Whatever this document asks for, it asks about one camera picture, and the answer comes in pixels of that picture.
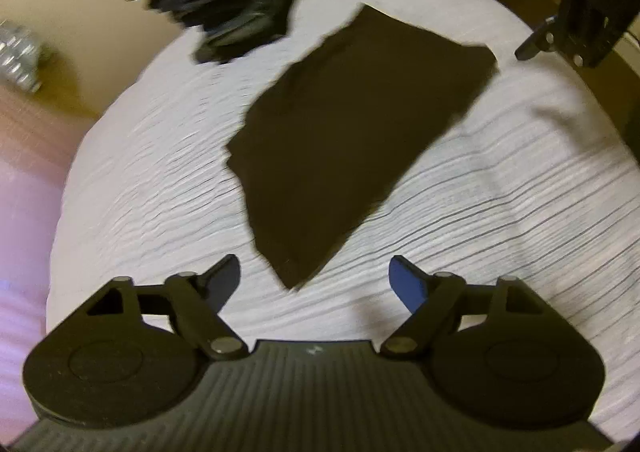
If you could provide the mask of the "pink curtain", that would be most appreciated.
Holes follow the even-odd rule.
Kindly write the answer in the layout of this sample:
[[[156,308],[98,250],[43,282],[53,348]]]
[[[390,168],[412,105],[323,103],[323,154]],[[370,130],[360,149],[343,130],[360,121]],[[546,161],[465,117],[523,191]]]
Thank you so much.
[[[64,184],[90,118],[1,88],[1,441],[35,419],[22,382],[42,339]]]

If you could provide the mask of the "dark brown long-sleeve shirt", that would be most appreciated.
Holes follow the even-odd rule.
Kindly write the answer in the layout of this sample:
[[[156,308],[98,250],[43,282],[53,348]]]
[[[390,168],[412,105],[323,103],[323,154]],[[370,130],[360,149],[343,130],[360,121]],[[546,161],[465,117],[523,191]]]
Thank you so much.
[[[485,89],[491,50],[362,7],[250,106],[228,142],[256,250],[312,279]]]

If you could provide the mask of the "silver cans pack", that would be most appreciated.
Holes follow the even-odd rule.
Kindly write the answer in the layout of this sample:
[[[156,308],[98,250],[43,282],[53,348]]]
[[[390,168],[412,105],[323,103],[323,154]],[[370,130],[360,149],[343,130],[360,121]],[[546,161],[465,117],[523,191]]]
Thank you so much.
[[[41,86],[38,68],[42,43],[31,31],[8,20],[1,22],[1,78],[34,94]]]

